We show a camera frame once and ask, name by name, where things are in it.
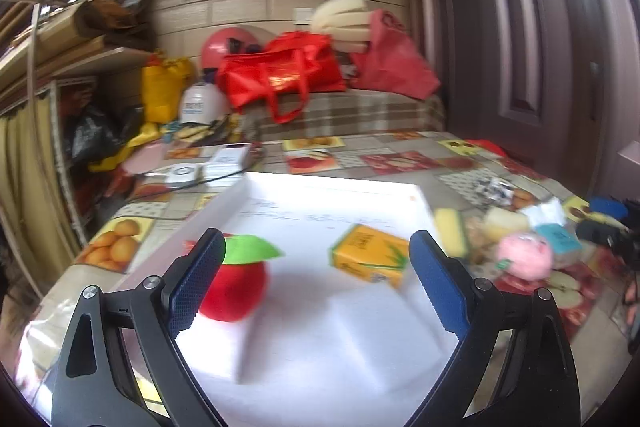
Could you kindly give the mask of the white cloth glove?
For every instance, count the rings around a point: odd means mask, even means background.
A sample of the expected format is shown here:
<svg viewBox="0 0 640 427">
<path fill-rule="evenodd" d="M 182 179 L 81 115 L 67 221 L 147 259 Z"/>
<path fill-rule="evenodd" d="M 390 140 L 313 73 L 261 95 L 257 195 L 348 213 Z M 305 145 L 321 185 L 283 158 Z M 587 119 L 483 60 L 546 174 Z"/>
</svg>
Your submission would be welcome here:
<svg viewBox="0 0 640 427">
<path fill-rule="evenodd" d="M 529 226 L 534 229 L 539 225 L 559 225 L 564 227 L 566 216 L 560 200 L 551 197 L 545 202 L 518 210 L 527 218 Z"/>
</svg>

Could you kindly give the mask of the blue tissue pack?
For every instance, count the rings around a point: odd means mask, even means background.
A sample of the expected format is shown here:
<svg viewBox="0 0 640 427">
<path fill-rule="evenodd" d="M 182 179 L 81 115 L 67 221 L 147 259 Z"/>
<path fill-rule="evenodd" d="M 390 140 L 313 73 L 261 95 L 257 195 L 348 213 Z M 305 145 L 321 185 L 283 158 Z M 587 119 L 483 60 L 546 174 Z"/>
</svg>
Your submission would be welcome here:
<svg viewBox="0 0 640 427">
<path fill-rule="evenodd" d="M 537 225 L 534 231 L 549 243 L 555 256 L 568 256 L 582 250 L 576 235 L 557 223 Z"/>
</svg>

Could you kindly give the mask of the red apple plush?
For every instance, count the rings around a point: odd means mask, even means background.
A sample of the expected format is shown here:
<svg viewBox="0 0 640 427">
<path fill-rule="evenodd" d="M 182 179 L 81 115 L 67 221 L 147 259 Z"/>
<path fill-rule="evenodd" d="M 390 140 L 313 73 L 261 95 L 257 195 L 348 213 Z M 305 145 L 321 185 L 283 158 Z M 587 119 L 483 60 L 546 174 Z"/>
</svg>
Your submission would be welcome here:
<svg viewBox="0 0 640 427">
<path fill-rule="evenodd" d="M 206 291 L 198 313 L 209 320 L 239 322 L 262 302 L 269 282 L 270 260 L 283 256 L 280 248 L 252 234 L 224 236 L 224 262 Z"/>
</svg>

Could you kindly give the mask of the pink fluffy plush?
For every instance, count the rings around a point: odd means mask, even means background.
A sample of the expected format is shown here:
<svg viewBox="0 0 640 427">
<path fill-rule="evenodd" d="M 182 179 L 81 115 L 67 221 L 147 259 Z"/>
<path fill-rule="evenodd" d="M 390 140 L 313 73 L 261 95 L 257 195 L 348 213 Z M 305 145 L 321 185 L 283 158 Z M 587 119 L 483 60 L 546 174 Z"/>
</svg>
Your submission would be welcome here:
<svg viewBox="0 0 640 427">
<path fill-rule="evenodd" d="M 518 232 L 500 239 L 496 250 L 498 267 L 524 281 L 543 280 L 551 273 L 553 251 L 535 233 Z"/>
</svg>

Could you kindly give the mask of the pale yellow sponge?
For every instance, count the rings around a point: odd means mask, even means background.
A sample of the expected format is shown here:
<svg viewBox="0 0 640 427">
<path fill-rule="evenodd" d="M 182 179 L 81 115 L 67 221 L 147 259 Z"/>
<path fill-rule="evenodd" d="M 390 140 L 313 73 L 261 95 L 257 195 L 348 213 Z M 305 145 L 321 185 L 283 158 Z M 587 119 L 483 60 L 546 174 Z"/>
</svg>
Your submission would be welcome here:
<svg viewBox="0 0 640 427">
<path fill-rule="evenodd" d="M 499 242 L 504 236 L 526 232 L 529 221 L 523 213 L 491 207 L 484 216 L 482 230 L 491 242 Z"/>
</svg>

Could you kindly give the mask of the black white patterned scrunchie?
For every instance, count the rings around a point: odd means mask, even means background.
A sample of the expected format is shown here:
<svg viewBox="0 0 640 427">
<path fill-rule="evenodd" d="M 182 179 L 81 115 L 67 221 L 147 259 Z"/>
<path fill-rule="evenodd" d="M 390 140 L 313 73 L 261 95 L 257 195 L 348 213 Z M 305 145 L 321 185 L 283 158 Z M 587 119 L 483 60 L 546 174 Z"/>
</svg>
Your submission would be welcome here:
<svg viewBox="0 0 640 427">
<path fill-rule="evenodd" d="M 510 207 L 514 192 L 515 186 L 498 176 L 479 179 L 474 186 L 474 194 L 482 204 L 488 206 Z"/>
</svg>

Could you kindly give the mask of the yellow green sponge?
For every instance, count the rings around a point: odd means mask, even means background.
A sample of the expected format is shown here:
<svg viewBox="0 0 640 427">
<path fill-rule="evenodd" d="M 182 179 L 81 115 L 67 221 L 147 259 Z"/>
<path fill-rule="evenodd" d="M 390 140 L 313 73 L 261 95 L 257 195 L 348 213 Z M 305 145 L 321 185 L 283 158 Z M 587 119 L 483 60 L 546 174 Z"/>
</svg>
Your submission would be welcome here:
<svg viewBox="0 0 640 427">
<path fill-rule="evenodd" d="M 460 212 L 438 208 L 434 213 L 434 222 L 445 254 L 451 258 L 465 258 L 470 253 L 470 246 Z"/>
</svg>

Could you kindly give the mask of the fruit pattern tablecloth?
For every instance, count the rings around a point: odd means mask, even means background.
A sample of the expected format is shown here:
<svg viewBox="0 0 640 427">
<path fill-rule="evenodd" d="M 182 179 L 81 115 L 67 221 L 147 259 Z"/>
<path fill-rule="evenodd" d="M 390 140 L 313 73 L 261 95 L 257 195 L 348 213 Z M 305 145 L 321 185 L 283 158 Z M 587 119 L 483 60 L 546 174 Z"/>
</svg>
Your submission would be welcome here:
<svg viewBox="0 0 640 427">
<path fill-rule="evenodd" d="M 578 195 L 563 183 L 544 176 L 521 162 L 499 157 L 447 132 L 399 132 L 349 135 L 340 139 L 266 142 L 258 170 L 299 173 L 355 180 L 392 181 L 421 187 L 431 208 L 458 210 L 470 246 L 473 272 L 482 277 L 498 273 L 489 258 L 495 250 L 482 230 L 490 206 L 474 194 L 479 179 L 498 176 L 515 186 L 513 208 L 557 197 L 573 230 L 582 217 L 574 208 L 591 197 Z M 622 305 L 627 273 L 622 260 L 608 248 L 586 242 L 570 254 L 560 270 L 564 280 L 553 279 L 558 297 L 582 293 L 582 304 L 566 312 L 572 333 L 582 411 L 590 415 L 613 390 L 631 357 L 627 352 L 626 311 Z M 74 268 L 44 297 L 35 318 L 26 326 L 13 369 L 18 387 L 35 398 L 41 381 L 58 354 L 64 326 L 70 319 L 75 291 L 89 277 L 113 283 L 115 274 L 101 269 Z"/>
</svg>

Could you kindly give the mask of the red plastic bag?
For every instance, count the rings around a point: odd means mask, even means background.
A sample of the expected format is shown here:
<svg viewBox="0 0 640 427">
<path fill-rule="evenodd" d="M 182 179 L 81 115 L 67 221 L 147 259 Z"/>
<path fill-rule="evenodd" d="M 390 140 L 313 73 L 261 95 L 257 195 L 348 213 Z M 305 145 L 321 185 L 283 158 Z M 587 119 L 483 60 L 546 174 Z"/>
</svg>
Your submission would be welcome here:
<svg viewBox="0 0 640 427">
<path fill-rule="evenodd" d="M 508 154 L 500 146 L 488 140 L 468 140 L 466 141 L 466 143 L 471 144 L 473 146 L 480 147 L 483 150 L 488 150 L 488 152 L 496 154 L 499 157 L 508 156 Z"/>
</svg>

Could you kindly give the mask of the white round charger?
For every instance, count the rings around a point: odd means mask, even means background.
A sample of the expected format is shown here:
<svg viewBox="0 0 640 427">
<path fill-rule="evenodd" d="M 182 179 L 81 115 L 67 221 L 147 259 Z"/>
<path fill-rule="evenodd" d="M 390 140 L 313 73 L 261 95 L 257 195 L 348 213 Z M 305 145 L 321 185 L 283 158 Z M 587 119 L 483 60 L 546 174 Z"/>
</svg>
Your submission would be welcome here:
<svg viewBox="0 0 640 427">
<path fill-rule="evenodd" d="M 201 164 L 175 164 L 168 168 L 164 184 L 169 187 L 183 187 L 201 180 Z"/>
</svg>

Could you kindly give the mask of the white power bank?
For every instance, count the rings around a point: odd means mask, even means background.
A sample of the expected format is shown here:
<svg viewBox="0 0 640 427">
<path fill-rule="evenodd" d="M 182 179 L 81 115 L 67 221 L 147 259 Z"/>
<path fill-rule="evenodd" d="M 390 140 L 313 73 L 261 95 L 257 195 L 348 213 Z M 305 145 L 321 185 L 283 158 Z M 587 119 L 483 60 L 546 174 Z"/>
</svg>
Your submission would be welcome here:
<svg viewBox="0 0 640 427">
<path fill-rule="evenodd" d="M 250 143 L 224 145 L 206 162 L 203 176 L 206 179 L 220 178 L 235 174 L 250 165 Z"/>
</svg>

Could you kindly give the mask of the white foam box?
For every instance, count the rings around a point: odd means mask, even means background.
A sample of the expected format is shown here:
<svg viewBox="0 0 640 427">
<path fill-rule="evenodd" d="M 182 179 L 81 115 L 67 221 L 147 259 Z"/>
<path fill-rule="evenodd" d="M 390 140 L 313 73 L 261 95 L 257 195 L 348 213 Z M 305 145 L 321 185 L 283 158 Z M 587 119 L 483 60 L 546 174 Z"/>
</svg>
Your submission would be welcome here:
<svg viewBox="0 0 640 427">
<path fill-rule="evenodd" d="M 239 325 L 196 319 L 178 336 L 215 409 L 231 426 L 401 426 L 457 339 L 413 269 L 393 288 L 331 265 L 354 225 L 401 239 L 434 230 L 413 184 L 251 173 L 134 262 L 122 286 L 163 273 L 209 228 L 265 239 L 280 255 L 256 312 Z"/>
</svg>

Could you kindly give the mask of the black plastic bag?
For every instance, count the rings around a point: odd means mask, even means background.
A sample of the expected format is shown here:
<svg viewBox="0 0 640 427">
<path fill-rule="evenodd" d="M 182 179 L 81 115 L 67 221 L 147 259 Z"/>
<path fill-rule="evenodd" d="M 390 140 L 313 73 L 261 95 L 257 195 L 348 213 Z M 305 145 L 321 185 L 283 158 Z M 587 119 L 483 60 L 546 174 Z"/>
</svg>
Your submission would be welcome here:
<svg viewBox="0 0 640 427">
<path fill-rule="evenodd" d="M 63 144 L 70 165 L 88 165 L 114 156 L 139 133 L 143 121 L 141 106 L 114 113 L 90 103 L 64 126 Z"/>
</svg>

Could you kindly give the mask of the brown wooden door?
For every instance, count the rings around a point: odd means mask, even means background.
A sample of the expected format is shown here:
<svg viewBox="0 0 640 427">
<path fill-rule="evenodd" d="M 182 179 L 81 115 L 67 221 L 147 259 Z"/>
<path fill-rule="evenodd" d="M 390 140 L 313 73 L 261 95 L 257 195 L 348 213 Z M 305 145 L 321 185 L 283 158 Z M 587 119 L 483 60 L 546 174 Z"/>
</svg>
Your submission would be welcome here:
<svg viewBox="0 0 640 427">
<path fill-rule="evenodd" d="M 639 195 L 639 0 L 409 0 L 447 126 L 582 196 Z"/>
</svg>

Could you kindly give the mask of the white helmet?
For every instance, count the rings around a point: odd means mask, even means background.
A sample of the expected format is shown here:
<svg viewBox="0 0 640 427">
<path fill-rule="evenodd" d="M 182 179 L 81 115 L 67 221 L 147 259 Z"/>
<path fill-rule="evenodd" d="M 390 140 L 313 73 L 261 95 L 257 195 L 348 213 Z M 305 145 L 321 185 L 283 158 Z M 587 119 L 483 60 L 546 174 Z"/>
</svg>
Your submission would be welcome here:
<svg viewBox="0 0 640 427">
<path fill-rule="evenodd" d="M 184 91 L 179 119 L 181 124 L 211 124 L 230 112 L 228 98 L 213 83 L 199 81 Z"/>
</svg>

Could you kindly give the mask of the yellow shopping bag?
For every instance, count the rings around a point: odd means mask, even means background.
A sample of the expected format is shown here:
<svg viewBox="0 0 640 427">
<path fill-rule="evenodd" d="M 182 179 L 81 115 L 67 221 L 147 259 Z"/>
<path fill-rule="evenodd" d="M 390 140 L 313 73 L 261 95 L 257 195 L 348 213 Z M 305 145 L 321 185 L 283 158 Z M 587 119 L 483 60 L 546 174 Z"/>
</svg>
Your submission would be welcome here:
<svg viewBox="0 0 640 427">
<path fill-rule="evenodd" d="M 151 124 L 169 124 L 178 118 L 183 92 L 195 80 L 196 69 L 186 57 L 167 58 L 152 53 L 141 71 L 144 119 Z"/>
</svg>

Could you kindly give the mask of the dark red fabric bag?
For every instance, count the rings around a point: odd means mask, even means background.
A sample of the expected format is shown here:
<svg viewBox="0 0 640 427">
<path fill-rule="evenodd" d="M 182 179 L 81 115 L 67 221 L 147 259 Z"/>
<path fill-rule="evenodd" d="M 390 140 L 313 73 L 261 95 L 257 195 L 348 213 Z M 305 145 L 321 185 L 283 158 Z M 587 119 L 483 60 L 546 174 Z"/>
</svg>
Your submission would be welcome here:
<svg viewBox="0 0 640 427">
<path fill-rule="evenodd" d="M 395 93 L 419 101 L 438 91 L 439 79 L 391 12 L 373 11 L 369 29 L 367 51 L 350 54 L 357 69 L 350 80 L 354 89 Z"/>
</svg>

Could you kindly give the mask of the plaid blanket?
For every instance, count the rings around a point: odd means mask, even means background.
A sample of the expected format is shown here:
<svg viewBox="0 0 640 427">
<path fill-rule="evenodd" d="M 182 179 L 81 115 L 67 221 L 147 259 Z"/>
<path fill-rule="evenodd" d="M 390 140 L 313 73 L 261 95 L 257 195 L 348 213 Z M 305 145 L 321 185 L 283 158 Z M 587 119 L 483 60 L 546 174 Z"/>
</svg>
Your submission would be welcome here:
<svg viewBox="0 0 640 427">
<path fill-rule="evenodd" d="M 446 110 L 437 95 L 418 101 L 367 90 L 314 93 L 303 113 L 286 124 L 274 122 L 262 102 L 246 106 L 240 117 L 244 138 L 259 142 L 445 128 Z"/>
</svg>

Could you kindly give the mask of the red helmet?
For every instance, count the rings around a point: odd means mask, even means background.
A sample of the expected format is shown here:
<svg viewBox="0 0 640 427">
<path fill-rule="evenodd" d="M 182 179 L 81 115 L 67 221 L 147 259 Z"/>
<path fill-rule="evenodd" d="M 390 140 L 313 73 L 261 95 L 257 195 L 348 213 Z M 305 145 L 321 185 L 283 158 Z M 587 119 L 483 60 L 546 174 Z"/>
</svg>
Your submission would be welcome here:
<svg viewBox="0 0 640 427">
<path fill-rule="evenodd" d="M 248 30 L 232 26 L 214 31 L 201 47 L 202 69 L 218 69 L 222 59 L 229 54 L 243 54 L 251 46 L 260 46 Z"/>
</svg>

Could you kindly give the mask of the glossy red tote bag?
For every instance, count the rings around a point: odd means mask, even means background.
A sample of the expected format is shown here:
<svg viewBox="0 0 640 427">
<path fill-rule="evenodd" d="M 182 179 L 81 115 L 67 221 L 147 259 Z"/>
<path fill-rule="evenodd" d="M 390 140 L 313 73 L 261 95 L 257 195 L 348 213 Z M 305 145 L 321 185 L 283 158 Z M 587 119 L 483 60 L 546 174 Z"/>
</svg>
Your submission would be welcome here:
<svg viewBox="0 0 640 427">
<path fill-rule="evenodd" d="M 233 109 L 263 101 L 277 124 L 302 115 L 314 92 L 347 90 L 331 38 L 284 32 L 260 53 L 229 54 L 216 76 Z"/>
</svg>

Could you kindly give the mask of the metal storage shelf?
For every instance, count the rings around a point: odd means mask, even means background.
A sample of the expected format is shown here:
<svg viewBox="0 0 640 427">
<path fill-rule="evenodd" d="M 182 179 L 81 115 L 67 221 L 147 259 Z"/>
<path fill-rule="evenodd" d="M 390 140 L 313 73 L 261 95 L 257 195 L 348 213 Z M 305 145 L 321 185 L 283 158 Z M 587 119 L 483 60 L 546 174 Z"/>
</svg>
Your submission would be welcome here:
<svg viewBox="0 0 640 427">
<path fill-rule="evenodd" d="M 148 0 L 81 0 L 41 15 L 1 59 L 1 228 L 32 285 L 59 277 L 118 192 L 101 161 L 70 165 L 66 121 L 90 103 L 120 113 L 117 74 L 155 42 Z"/>
</svg>

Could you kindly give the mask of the cream foam roll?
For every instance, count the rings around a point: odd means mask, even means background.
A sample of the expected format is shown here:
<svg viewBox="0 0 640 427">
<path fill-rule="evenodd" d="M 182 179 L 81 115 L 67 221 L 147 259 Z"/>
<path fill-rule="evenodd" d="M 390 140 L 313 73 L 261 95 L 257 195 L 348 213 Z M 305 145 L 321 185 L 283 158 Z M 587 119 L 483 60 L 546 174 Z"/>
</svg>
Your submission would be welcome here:
<svg viewBox="0 0 640 427">
<path fill-rule="evenodd" d="M 328 36 L 336 52 L 364 53 L 371 41 L 371 16 L 366 0 L 328 0 L 314 10 L 309 29 Z"/>
</svg>

